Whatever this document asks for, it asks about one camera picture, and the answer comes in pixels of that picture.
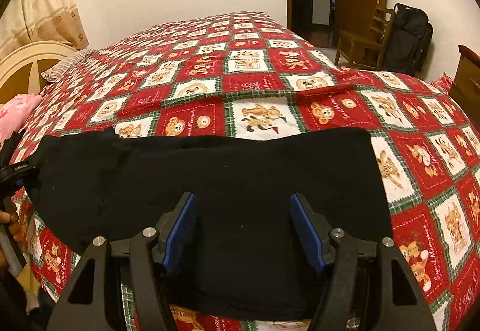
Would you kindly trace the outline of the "person's left hand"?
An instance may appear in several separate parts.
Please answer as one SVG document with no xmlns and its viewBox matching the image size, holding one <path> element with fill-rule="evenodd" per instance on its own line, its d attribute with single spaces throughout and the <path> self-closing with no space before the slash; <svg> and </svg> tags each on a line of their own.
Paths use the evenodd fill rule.
<svg viewBox="0 0 480 331">
<path fill-rule="evenodd" d="M 19 223 L 19 216 L 17 212 L 1 212 L 0 223 L 7 226 L 8 231 L 13 236 L 14 240 L 21 244 L 23 241 L 22 229 Z M 9 263 L 3 250 L 0 251 L 0 263 L 2 268 L 9 268 Z"/>
</svg>

